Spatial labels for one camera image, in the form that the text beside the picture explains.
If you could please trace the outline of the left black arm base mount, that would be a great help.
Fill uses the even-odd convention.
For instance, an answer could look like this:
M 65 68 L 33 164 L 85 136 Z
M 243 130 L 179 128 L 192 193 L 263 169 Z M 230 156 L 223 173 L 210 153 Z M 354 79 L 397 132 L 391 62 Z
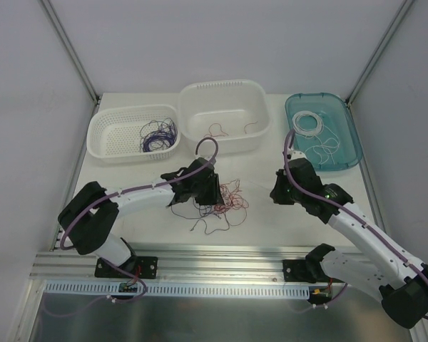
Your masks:
M 139 279 L 155 279 L 157 270 L 158 257 L 156 256 L 132 256 L 120 266 L 99 258 L 94 276 L 100 279 L 131 279 L 135 276 Z

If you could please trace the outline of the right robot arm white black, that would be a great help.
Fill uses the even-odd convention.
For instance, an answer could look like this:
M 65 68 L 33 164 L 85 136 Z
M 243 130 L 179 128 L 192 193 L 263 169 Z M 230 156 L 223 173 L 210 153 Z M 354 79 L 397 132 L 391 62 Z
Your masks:
M 339 185 L 323 184 L 306 158 L 285 159 L 270 193 L 273 202 L 302 206 L 350 240 L 372 263 L 352 261 L 336 248 L 321 244 L 306 256 L 307 275 L 314 281 L 328 276 L 363 291 L 403 328 L 428 320 L 428 263 L 369 221 Z

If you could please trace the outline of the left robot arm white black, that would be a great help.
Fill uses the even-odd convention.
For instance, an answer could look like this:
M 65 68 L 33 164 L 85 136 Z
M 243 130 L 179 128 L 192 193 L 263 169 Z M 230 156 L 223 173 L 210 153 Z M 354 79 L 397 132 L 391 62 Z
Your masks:
M 78 254 L 95 254 L 120 277 L 138 272 L 138 257 L 111 230 L 116 220 L 145 209 L 167 208 L 194 200 L 200 206 L 223 204 L 219 175 L 213 164 L 199 157 L 187 167 L 163 173 L 154 182 L 108 192 L 97 181 L 84 185 L 58 215 L 65 241 Z

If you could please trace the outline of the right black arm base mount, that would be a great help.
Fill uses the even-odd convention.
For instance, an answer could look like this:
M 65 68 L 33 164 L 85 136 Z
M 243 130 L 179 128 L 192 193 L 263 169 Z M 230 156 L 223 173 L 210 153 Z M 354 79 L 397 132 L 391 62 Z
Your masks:
M 284 259 L 282 272 L 285 282 L 317 282 L 317 269 L 315 265 L 306 259 Z

